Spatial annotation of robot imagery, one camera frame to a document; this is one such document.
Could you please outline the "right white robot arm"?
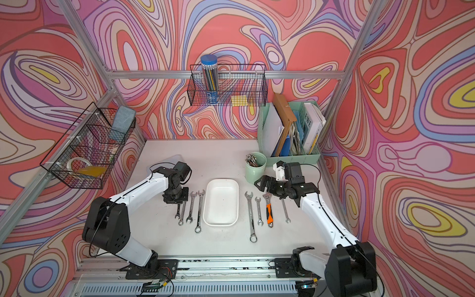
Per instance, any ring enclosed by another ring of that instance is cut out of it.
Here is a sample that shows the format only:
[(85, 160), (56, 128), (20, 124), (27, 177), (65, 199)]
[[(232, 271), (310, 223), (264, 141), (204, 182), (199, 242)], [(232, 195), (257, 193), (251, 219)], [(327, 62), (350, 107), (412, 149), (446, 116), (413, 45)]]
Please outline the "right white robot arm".
[(273, 165), (275, 176), (263, 175), (254, 185), (265, 200), (293, 200), (317, 227), (327, 250), (321, 253), (312, 246), (297, 247), (289, 258), (274, 260), (276, 276), (315, 276), (325, 280), (335, 297), (376, 291), (379, 274), (374, 248), (343, 226), (324, 202), (318, 185), (306, 182), (301, 167), (300, 163), (279, 161)]

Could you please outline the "orange handled adjustable wrench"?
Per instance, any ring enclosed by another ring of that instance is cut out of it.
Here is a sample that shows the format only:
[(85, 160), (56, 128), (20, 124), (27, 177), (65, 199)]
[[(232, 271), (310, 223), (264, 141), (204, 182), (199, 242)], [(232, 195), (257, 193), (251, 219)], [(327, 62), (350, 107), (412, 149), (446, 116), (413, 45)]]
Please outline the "orange handled adjustable wrench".
[(272, 203), (271, 203), (272, 195), (270, 193), (265, 193), (263, 197), (266, 202), (267, 225), (269, 228), (273, 228), (273, 214), (272, 214)]

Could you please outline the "small chrome wrench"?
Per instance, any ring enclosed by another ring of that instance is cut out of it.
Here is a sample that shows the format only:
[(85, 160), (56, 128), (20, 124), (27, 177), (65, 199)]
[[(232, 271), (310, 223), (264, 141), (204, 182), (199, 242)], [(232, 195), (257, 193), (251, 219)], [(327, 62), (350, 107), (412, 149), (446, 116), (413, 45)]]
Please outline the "small chrome wrench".
[(261, 198), (257, 197), (255, 198), (256, 206), (257, 206), (257, 215), (258, 215), (258, 226), (263, 226), (263, 220), (262, 220), (262, 212), (261, 212)]

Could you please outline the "chrome Greenfield combination wrench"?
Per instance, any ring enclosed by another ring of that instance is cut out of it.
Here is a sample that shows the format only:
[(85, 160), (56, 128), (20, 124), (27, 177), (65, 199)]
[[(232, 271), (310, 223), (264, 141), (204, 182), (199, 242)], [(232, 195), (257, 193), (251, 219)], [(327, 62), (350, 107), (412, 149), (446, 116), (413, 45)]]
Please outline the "chrome Greenfield combination wrench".
[(199, 191), (199, 209), (198, 209), (198, 214), (197, 214), (197, 225), (195, 228), (195, 233), (199, 234), (202, 230), (201, 227), (201, 218), (202, 218), (202, 209), (203, 209), (203, 202), (204, 202), (204, 197), (205, 197), (205, 190)]

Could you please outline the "thin chrome wrench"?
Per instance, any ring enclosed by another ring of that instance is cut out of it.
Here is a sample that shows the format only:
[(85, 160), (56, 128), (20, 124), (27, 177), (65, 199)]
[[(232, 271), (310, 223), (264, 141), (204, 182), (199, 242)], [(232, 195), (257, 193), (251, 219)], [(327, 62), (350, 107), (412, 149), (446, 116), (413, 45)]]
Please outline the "thin chrome wrench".
[(284, 212), (284, 215), (285, 215), (285, 222), (286, 223), (291, 223), (291, 219), (289, 218), (288, 210), (287, 210), (287, 207), (286, 207), (286, 202), (285, 202), (284, 199), (281, 199), (280, 201), (282, 203), (283, 212)]

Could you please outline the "chrome 18mm combination wrench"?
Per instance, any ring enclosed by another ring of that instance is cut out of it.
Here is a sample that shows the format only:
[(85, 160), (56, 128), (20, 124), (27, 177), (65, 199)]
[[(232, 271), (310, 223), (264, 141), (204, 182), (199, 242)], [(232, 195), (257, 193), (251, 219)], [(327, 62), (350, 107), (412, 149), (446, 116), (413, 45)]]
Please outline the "chrome 18mm combination wrench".
[(193, 222), (193, 210), (194, 210), (194, 201), (195, 198), (197, 197), (197, 193), (191, 192), (190, 194), (190, 208), (189, 208), (189, 215), (186, 219), (186, 223), (191, 224)]

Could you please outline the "long chrome combination wrench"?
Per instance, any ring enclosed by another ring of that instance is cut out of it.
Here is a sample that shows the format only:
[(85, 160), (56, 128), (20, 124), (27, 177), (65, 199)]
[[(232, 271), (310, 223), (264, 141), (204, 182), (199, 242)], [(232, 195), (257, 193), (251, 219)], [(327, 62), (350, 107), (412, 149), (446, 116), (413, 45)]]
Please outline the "long chrome combination wrench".
[(253, 193), (248, 193), (247, 191), (244, 194), (246, 200), (247, 200), (247, 208), (248, 208), (248, 217), (249, 217), (249, 224), (250, 224), (250, 242), (256, 243), (258, 241), (257, 235), (255, 232), (255, 226), (254, 226), (254, 215), (253, 215), (253, 210), (252, 210), (252, 198), (253, 198)]

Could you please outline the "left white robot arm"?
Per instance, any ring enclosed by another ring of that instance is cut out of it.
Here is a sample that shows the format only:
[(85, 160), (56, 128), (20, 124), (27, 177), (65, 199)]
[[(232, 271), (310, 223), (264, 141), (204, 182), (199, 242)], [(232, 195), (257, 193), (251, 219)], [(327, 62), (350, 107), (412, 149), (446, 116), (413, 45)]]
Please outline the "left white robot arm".
[(158, 259), (154, 250), (145, 247), (131, 233), (130, 216), (146, 202), (161, 194), (165, 204), (181, 205), (188, 200), (185, 186), (192, 169), (184, 162), (160, 162), (152, 165), (141, 182), (110, 198), (98, 197), (90, 205), (82, 239), (129, 263), (128, 279), (174, 278), (172, 269)]

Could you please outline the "white plastic storage box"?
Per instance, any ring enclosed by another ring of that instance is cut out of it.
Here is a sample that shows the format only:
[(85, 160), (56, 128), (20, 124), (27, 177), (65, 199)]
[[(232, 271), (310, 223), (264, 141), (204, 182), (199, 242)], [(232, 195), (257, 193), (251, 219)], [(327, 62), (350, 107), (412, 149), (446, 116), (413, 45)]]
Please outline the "white plastic storage box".
[(204, 222), (212, 227), (233, 226), (239, 217), (239, 184), (233, 179), (213, 179), (205, 191)]

